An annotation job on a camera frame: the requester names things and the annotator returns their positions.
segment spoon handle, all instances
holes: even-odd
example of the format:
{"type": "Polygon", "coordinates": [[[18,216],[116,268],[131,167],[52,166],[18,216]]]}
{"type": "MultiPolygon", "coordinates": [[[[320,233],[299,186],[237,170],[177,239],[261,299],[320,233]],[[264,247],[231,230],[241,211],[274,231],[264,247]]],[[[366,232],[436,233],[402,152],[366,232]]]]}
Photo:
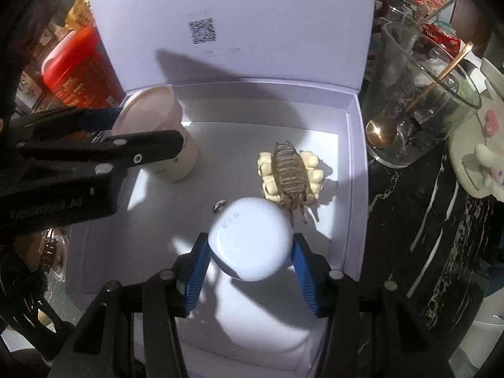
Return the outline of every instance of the spoon handle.
{"type": "MultiPolygon", "coordinates": [[[[457,65],[459,65],[460,61],[462,61],[464,59],[464,57],[470,53],[470,51],[472,50],[474,44],[470,41],[468,42],[465,47],[463,47],[463,49],[459,52],[459,54],[448,64],[448,66],[438,75],[438,79],[439,80],[443,80],[444,78],[446,78],[446,76],[452,72],[455,67],[457,65]]],[[[427,94],[432,91],[436,86],[438,85],[438,83],[432,83],[430,84],[427,88],[425,88],[423,90],[423,92],[418,95],[414,100],[412,100],[410,102],[410,104],[406,107],[406,112],[408,112],[409,110],[411,110],[411,108],[413,108],[419,100],[421,100],[422,98],[426,97],[427,94]]]]}

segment red container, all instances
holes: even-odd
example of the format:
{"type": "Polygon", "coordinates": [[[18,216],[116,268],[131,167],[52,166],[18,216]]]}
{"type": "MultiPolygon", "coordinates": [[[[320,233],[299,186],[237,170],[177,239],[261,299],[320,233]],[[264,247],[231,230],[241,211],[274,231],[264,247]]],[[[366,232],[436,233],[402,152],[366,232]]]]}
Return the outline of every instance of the red container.
{"type": "Polygon", "coordinates": [[[124,98],[93,26],[80,30],[44,71],[44,83],[66,105],[109,108],[124,98]]]}

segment metal screw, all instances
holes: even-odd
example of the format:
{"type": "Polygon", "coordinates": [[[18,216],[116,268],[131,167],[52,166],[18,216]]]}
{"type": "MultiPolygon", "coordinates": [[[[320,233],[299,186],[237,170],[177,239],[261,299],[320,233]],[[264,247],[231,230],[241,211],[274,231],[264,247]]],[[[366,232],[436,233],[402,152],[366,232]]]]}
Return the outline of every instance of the metal screw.
{"type": "Polygon", "coordinates": [[[104,175],[105,173],[110,172],[114,168],[114,165],[110,163],[100,163],[95,166],[95,173],[97,175],[104,175]]]}
{"type": "Polygon", "coordinates": [[[121,145],[126,145],[128,141],[126,139],[114,139],[112,141],[114,145],[121,146],[121,145]]]}
{"type": "Polygon", "coordinates": [[[343,278],[343,272],[341,270],[331,270],[329,271],[329,277],[333,280],[341,280],[343,278]]]}
{"type": "Polygon", "coordinates": [[[112,291],[115,291],[119,288],[119,282],[117,281],[109,281],[107,284],[105,284],[105,288],[107,291],[110,293],[112,291]]]}
{"type": "Polygon", "coordinates": [[[216,215],[217,213],[221,212],[222,209],[224,209],[225,205],[227,203],[226,199],[219,200],[217,203],[214,205],[214,214],[216,215]]]}
{"type": "Polygon", "coordinates": [[[385,287],[386,290],[389,291],[396,291],[397,290],[397,283],[394,280],[387,280],[383,283],[383,286],[385,287]]]}
{"type": "Polygon", "coordinates": [[[175,274],[170,269],[164,269],[159,272],[159,277],[161,280],[171,280],[175,274]]]}

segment white plush character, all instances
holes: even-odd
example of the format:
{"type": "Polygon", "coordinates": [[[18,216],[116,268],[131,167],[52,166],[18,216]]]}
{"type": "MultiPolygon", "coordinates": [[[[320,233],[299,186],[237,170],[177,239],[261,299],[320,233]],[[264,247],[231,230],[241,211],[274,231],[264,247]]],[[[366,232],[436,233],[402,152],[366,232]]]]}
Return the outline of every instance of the white plush character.
{"type": "Polygon", "coordinates": [[[475,146],[474,154],[481,165],[490,169],[490,173],[483,173],[483,186],[499,202],[504,202],[504,155],[491,151],[483,144],[475,146]]]}

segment ribbed blue rubber pad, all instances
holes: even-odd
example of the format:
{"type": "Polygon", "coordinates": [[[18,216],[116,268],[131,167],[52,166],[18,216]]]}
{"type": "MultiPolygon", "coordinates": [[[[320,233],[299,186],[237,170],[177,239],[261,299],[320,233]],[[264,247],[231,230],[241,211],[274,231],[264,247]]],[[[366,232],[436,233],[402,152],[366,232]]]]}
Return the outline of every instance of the ribbed blue rubber pad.
{"type": "Polygon", "coordinates": [[[290,258],[292,264],[294,265],[294,270],[296,270],[296,277],[303,294],[304,303],[313,315],[317,316],[317,287],[315,279],[308,267],[308,262],[306,261],[306,257],[304,256],[301,247],[298,243],[296,243],[296,237],[294,237],[294,244],[292,246],[290,258]]]}
{"type": "Polygon", "coordinates": [[[210,264],[210,246],[208,245],[208,241],[206,241],[196,259],[196,263],[192,268],[191,275],[186,284],[186,314],[189,314],[198,303],[201,287],[203,286],[207,274],[208,264],[210,264]]]}

